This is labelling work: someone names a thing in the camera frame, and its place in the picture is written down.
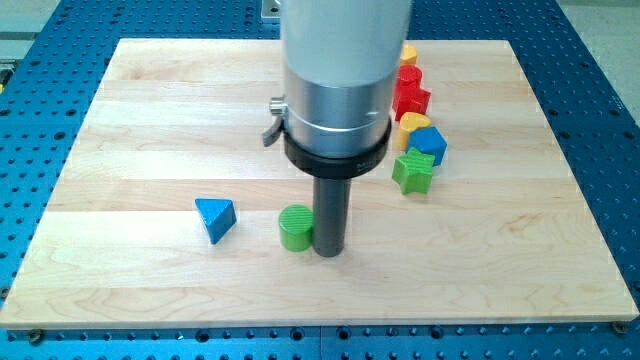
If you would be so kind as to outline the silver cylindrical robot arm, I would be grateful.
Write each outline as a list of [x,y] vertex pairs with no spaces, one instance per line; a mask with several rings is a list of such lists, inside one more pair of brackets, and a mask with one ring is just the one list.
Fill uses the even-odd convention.
[[265,146],[287,135],[303,150],[348,158],[389,125],[411,0],[283,0],[284,94],[272,99]]

